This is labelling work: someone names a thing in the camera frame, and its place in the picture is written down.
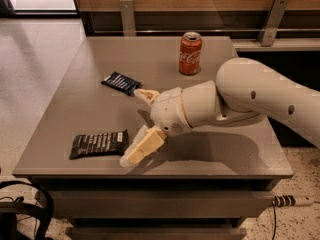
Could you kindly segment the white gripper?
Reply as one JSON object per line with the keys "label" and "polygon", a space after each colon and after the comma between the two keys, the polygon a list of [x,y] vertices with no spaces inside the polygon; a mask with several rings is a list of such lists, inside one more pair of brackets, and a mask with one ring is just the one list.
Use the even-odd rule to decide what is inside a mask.
{"label": "white gripper", "polygon": [[136,89],[134,95],[151,106],[151,119],[156,126],[143,125],[134,137],[133,142],[120,158],[122,167],[137,166],[144,158],[157,151],[167,136],[175,137],[190,133],[182,101],[180,87],[164,91]]}

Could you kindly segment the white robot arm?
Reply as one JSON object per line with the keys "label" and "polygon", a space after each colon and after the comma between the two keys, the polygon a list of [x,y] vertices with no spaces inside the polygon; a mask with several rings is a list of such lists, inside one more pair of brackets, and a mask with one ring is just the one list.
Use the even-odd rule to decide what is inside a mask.
{"label": "white robot arm", "polygon": [[300,85],[252,59],[233,58],[216,78],[162,93],[138,89],[134,95],[150,108],[154,126],[143,126],[120,158],[134,167],[159,149],[169,136],[179,136],[203,125],[250,124],[268,116],[320,146],[320,93]]}

